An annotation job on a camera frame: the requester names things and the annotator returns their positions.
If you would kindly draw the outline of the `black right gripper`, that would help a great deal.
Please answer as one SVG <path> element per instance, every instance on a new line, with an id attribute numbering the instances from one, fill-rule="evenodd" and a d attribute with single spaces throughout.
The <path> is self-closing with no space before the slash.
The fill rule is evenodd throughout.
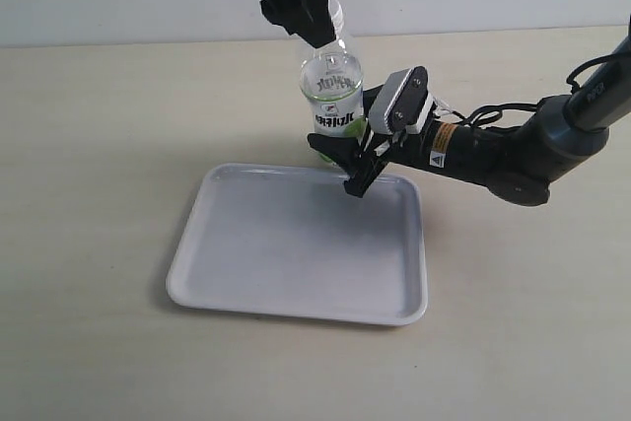
<path id="1" fill-rule="evenodd" d="M 370 111 L 381 89 L 374 87 L 363 91 L 364 113 Z M 377 134 L 368 145 L 362 146 L 356 137 L 310 133 L 307 141 L 313 150 L 347 173 L 348 178 L 343 184 L 345 192 L 354 197 L 363 197 L 389 164 L 428 171 L 426 138 L 427 134 L 423 132 L 402 132 L 397 137 Z"/>

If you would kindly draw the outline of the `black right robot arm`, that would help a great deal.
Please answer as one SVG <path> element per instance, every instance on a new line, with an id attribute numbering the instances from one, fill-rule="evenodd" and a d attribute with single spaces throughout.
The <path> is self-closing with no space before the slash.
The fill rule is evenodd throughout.
<path id="1" fill-rule="evenodd" d="M 398 164 L 488 189 L 521 206 L 546 203 L 549 186 L 600 152 L 609 128 L 630 112 L 630 40 L 575 68 L 567 95 L 535 104 L 482 105 L 456 122 L 416 66 L 390 74 L 362 101 L 360 139 L 311 133 L 308 143 L 347 175 L 345 191 L 363 197 L 385 167 Z"/>

